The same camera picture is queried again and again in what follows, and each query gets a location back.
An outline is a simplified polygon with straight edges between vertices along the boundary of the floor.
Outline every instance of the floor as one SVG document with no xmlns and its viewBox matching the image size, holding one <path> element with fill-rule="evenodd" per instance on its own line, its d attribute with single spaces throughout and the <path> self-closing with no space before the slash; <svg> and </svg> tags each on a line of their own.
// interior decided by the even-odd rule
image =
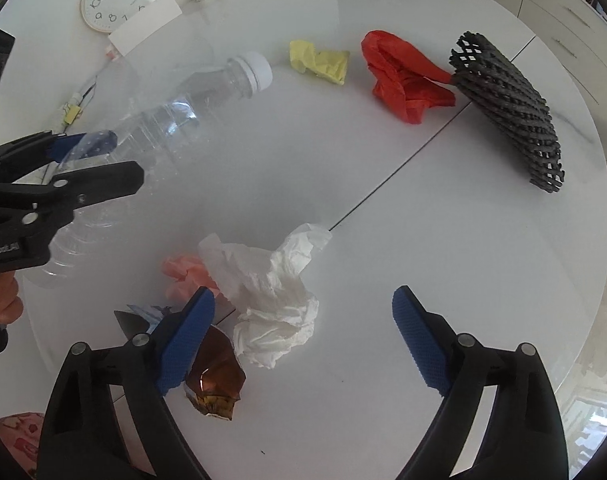
<svg viewBox="0 0 607 480">
<path fill-rule="evenodd" d="M 574 478 L 607 435 L 607 279 L 595 322 L 557 402 Z"/>
</svg>

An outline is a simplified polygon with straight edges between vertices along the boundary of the black foam mesh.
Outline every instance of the black foam mesh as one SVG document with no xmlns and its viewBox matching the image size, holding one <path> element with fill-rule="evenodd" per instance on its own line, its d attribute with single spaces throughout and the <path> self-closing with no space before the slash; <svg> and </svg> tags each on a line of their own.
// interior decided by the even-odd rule
<svg viewBox="0 0 607 480">
<path fill-rule="evenodd" d="M 519 69 L 481 34 L 466 32 L 453 50 L 453 84 L 504 132 L 523 156 L 530 182 L 547 191 L 561 189 L 561 147 L 550 109 Z"/>
</svg>

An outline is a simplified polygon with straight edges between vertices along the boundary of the white table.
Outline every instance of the white table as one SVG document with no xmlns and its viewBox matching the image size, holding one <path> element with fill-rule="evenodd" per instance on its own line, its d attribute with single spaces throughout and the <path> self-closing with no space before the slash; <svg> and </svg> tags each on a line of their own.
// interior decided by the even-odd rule
<svg viewBox="0 0 607 480">
<path fill-rule="evenodd" d="M 256 5 L 240 5 L 248 1 Z M 274 91 L 226 121 L 228 131 L 247 132 L 233 162 L 267 150 L 259 169 L 245 164 L 232 175 L 254 193 L 231 210 L 204 191 L 191 211 L 185 194 L 168 190 L 160 198 L 167 221 L 129 224 L 120 246 L 82 264 L 85 283 L 27 288 L 46 361 L 60 363 L 77 340 L 120 344 L 112 310 L 160 301 L 157 261 L 212 229 L 225 241 L 272 247 L 302 222 L 339 222 L 305 272 L 321 303 L 314 337 L 276 370 L 246 367 L 234 421 L 200 416 L 180 390 L 167 397 L 214 479 L 398 474 L 440 402 L 392 321 L 400 285 L 487 346 L 531 341 L 558 386 L 605 283 L 607 171 L 586 105 L 550 51 L 491 0 L 212 0 L 189 12 L 217 56 L 256 48 L 276 66 Z M 373 79 L 359 55 L 373 28 L 407 38 L 445 68 L 469 29 L 515 59 L 549 100 L 567 171 L 561 192 L 529 184 L 506 140 L 464 98 L 429 111 L 422 126 L 392 117 L 369 95 Z M 354 52 L 344 88 L 285 67 L 284 45 L 297 37 Z M 279 186 L 280 201 L 266 186 Z"/>
</svg>

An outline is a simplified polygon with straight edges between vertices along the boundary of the bolt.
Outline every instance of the bolt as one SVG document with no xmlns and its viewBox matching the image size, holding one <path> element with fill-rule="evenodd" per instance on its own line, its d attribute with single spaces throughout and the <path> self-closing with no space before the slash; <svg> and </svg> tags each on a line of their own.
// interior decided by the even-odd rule
<svg viewBox="0 0 607 480">
<path fill-rule="evenodd" d="M 461 346 L 464 346 L 466 348 L 471 348 L 475 344 L 475 338 L 470 334 L 461 334 L 457 338 L 457 340 Z"/>
<path fill-rule="evenodd" d="M 537 349 L 532 346 L 530 343 L 523 343 L 521 346 L 521 351 L 526 354 L 526 355 L 530 355 L 533 356 L 537 353 Z"/>
<path fill-rule="evenodd" d="M 37 218 L 39 218 L 39 213 L 28 213 L 26 216 L 24 216 L 24 218 L 21 219 L 21 223 L 24 225 L 30 225 L 37 220 Z"/>
<path fill-rule="evenodd" d="M 85 343 L 75 343 L 74 345 L 72 345 L 70 353 L 72 355 L 81 355 L 86 351 L 87 348 L 88 347 Z"/>
<path fill-rule="evenodd" d="M 148 334 L 137 334 L 133 337 L 133 345 L 135 346 L 146 346 L 150 341 L 150 336 Z"/>
</svg>

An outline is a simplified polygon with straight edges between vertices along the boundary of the transparent plastic bottle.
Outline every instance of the transparent plastic bottle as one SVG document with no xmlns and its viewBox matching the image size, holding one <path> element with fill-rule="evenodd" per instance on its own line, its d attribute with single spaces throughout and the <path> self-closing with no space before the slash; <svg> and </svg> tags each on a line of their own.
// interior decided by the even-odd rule
<svg viewBox="0 0 607 480">
<path fill-rule="evenodd" d="M 109 155 L 88 157 L 101 140 L 99 137 L 111 132 L 87 134 L 60 165 L 58 173 L 135 160 L 146 172 L 144 187 L 154 187 L 158 180 L 176 174 L 181 155 L 196 142 L 195 127 L 205 115 L 227 102 L 251 98 L 271 83 L 272 69 L 257 52 L 233 57 L 219 69 L 196 72 L 163 104 L 117 124 L 112 129 L 117 134 L 117 147 Z M 27 269 L 25 277 L 36 285 L 52 288 L 72 276 L 78 259 L 93 250 L 106 237 L 107 229 L 126 216 L 129 202 L 125 197 L 77 210 L 75 220 L 52 240 L 50 261 Z"/>
</svg>

